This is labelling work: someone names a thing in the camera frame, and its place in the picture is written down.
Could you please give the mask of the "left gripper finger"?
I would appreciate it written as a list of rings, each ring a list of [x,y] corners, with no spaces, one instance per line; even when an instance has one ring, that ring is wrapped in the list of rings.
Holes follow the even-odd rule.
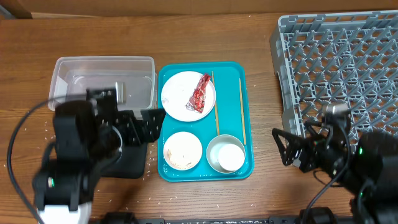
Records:
[[[144,143],[155,142],[159,138],[160,125],[154,118],[146,120],[133,120],[133,145],[140,146]]]
[[[141,110],[142,120],[147,124],[162,124],[166,115],[163,108]]]

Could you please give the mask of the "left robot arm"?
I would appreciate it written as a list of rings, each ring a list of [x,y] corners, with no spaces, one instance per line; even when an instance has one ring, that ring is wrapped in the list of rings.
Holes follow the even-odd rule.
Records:
[[[68,101],[53,117],[56,139],[33,179],[34,204],[44,223],[88,223],[102,177],[143,176],[148,144],[158,140],[166,112],[118,110],[115,99]]]

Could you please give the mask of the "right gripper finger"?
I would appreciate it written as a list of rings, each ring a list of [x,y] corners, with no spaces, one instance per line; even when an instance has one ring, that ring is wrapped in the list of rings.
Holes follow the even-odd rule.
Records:
[[[309,133],[310,138],[321,139],[323,135],[319,134],[314,127],[322,127],[322,123],[319,121],[307,120],[304,122],[304,127],[306,131]]]
[[[283,165],[291,165],[301,153],[303,138],[277,128],[272,130],[272,136],[279,149]]]

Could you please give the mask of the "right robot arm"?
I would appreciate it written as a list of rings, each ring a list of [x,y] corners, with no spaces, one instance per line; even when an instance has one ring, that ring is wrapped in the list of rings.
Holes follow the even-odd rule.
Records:
[[[339,185],[354,195],[349,204],[356,223],[397,223],[397,138],[381,132],[365,133],[352,151],[348,119],[325,118],[305,125],[310,132],[307,138],[272,130],[285,166],[299,158],[303,173],[320,169],[330,176],[301,210],[300,222],[337,223],[328,207],[314,204],[329,188]]]

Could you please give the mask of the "pink bowl with rice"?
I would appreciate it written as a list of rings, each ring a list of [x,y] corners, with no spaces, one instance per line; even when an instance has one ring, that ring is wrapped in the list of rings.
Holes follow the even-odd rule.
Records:
[[[203,154],[200,140],[192,133],[181,131],[165,142],[163,155],[166,163],[175,170],[185,171],[195,167]]]

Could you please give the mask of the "white paper cup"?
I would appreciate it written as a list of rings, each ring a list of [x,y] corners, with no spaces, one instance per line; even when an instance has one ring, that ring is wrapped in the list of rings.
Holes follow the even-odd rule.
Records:
[[[245,161],[245,153],[235,144],[225,144],[218,153],[218,163],[229,172],[237,171]]]

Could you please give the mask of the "red snack wrapper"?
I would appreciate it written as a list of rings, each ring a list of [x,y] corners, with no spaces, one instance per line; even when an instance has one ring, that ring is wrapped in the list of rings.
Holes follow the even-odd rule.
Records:
[[[196,111],[198,113],[202,113],[205,107],[205,98],[206,98],[206,86],[208,82],[210,81],[211,77],[209,74],[204,74],[196,88],[194,89],[194,92],[190,99],[188,100],[186,104],[186,108],[188,110]]]

